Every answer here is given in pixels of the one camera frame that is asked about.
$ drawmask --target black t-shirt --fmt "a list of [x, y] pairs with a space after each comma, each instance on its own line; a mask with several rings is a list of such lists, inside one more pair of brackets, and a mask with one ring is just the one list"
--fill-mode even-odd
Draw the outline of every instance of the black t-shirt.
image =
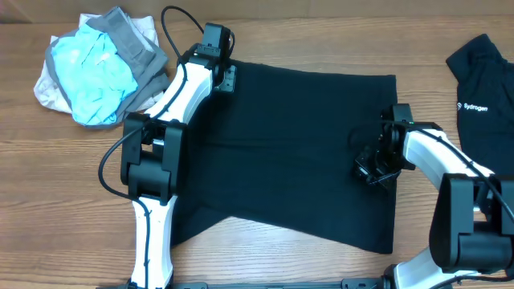
[[496, 174], [514, 174], [514, 65], [487, 35], [447, 59], [459, 81], [457, 120], [464, 153]]
[[352, 175], [380, 124], [349, 135], [397, 103], [395, 77], [233, 64], [235, 93], [213, 93], [190, 122], [173, 244], [235, 216], [391, 253], [396, 189]]

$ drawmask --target black cloth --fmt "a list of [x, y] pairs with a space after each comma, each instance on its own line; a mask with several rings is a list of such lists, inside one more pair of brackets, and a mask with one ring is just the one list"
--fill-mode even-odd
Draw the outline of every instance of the black cloth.
[[367, 186], [352, 167], [397, 103], [395, 76], [233, 64], [235, 93], [213, 93], [190, 121], [173, 244], [235, 216], [391, 253], [396, 188]]
[[472, 39], [447, 64], [459, 81], [457, 121], [464, 153], [496, 174], [514, 174], [514, 65], [487, 35]]

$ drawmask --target pile of clothes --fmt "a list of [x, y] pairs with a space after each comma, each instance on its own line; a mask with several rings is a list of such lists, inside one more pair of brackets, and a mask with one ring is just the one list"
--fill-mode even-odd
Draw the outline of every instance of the pile of clothes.
[[82, 14], [78, 29], [51, 37], [34, 93], [83, 126], [107, 128], [163, 96], [168, 60], [151, 16], [131, 19], [120, 7]]

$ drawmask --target gray cloth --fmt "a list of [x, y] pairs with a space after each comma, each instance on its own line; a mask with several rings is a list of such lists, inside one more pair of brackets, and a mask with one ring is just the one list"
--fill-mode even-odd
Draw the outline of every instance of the gray cloth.
[[[155, 43], [141, 35], [126, 17], [120, 7], [112, 8], [106, 15], [92, 18], [87, 24], [98, 31], [107, 33], [118, 50], [118, 55], [127, 63], [137, 81], [137, 90], [127, 96], [116, 110], [116, 123], [119, 124], [130, 112], [135, 112], [148, 98], [163, 91], [170, 85], [165, 73], [168, 56]], [[78, 29], [61, 36], [73, 37]], [[59, 77], [55, 72], [55, 63], [51, 50], [59, 39], [55, 40], [45, 51], [45, 60], [50, 77], [57, 83], [71, 110], [71, 101], [63, 90]], [[107, 126], [88, 126], [89, 128], [105, 128]]]

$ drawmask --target dark fabric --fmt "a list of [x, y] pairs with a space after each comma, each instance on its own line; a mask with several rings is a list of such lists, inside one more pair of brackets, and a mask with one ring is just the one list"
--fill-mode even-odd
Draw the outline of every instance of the dark fabric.
[[496, 174], [514, 174], [514, 66], [487, 35], [447, 59], [459, 81], [460, 144], [473, 161]]
[[190, 122], [190, 173], [173, 243], [228, 216], [388, 254], [396, 189], [367, 186], [353, 159], [397, 103], [393, 75], [293, 71], [233, 62], [235, 93], [213, 93]]

